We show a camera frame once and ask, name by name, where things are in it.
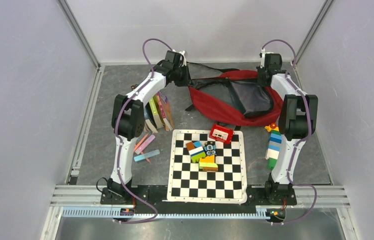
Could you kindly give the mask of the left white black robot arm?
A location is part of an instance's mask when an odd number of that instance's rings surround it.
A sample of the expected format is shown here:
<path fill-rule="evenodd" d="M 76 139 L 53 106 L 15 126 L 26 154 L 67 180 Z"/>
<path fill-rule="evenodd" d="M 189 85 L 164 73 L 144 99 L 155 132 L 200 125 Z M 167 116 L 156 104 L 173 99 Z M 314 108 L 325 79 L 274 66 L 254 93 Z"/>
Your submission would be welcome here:
<path fill-rule="evenodd" d="M 136 88 L 115 97 L 111 126 L 114 129 L 116 150 L 106 189 L 120 204 L 126 204 L 132 198 L 129 185 L 132 180 L 134 144 L 144 130 L 145 105 L 168 84 L 185 87 L 190 80 L 186 52 L 169 50 Z"/>

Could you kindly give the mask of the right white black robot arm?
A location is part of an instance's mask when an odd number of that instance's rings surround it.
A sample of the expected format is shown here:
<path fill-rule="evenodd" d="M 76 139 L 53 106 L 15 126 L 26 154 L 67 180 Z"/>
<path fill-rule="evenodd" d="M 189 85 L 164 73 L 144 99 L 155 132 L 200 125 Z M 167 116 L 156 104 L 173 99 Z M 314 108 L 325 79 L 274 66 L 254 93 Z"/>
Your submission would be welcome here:
<path fill-rule="evenodd" d="M 283 100 L 278 118 L 279 154 L 265 182 L 263 196 L 271 205 L 294 205 L 294 170 L 301 149 L 316 129 L 318 97 L 302 91 L 282 70 L 283 60 L 279 53 L 262 49 L 260 57 L 258 83 L 271 87 Z"/>

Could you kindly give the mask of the green book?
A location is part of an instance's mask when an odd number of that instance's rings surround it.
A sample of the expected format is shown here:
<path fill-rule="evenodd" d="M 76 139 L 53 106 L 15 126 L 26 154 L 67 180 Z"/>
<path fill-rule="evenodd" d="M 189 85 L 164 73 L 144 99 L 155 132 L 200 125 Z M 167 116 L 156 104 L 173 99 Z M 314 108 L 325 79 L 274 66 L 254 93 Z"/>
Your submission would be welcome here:
<path fill-rule="evenodd" d="M 149 103 L 149 106 L 150 106 L 150 110 L 151 110 L 151 114 L 152 114 L 152 119 L 154 120 L 154 124 L 155 124 L 156 129 L 163 128 L 164 125 L 163 125 L 163 122 L 162 122 L 161 117 L 159 115 L 158 106 L 155 103 L 154 98 L 152 97 L 149 100 L 148 103 Z"/>

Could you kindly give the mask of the red backpack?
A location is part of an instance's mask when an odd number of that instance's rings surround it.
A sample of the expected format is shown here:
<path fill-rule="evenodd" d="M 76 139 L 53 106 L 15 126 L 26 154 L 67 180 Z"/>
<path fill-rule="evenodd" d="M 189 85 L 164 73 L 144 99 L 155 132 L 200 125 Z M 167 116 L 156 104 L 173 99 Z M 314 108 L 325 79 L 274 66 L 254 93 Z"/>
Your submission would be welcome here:
<path fill-rule="evenodd" d="M 280 116 L 283 100 L 269 86 L 258 85 L 258 72 L 220 68 L 220 75 L 192 78 L 192 107 L 206 118 L 240 127 L 263 127 Z"/>

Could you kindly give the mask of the dark blue book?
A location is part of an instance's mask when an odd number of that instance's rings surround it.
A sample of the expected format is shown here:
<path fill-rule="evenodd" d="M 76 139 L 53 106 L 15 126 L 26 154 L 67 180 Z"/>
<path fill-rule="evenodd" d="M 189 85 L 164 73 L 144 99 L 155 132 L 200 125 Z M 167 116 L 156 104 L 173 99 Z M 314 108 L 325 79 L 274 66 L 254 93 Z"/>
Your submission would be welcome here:
<path fill-rule="evenodd" d="M 152 118 L 150 117 L 146 107 L 144 108 L 144 119 L 145 119 L 145 124 L 150 129 L 150 131 L 154 134 L 158 133 L 158 130 L 156 126 L 154 125 Z"/>

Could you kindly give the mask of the pink purple book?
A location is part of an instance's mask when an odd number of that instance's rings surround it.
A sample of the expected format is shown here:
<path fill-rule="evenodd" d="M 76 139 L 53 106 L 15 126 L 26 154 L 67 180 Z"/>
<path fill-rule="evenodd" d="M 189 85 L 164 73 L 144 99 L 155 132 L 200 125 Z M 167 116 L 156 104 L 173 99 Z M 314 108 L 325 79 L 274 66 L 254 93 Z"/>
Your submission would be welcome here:
<path fill-rule="evenodd" d="M 172 131 L 174 129 L 174 122 L 172 119 L 168 98 L 161 91 L 159 91 L 155 96 L 164 127 L 166 131 Z"/>

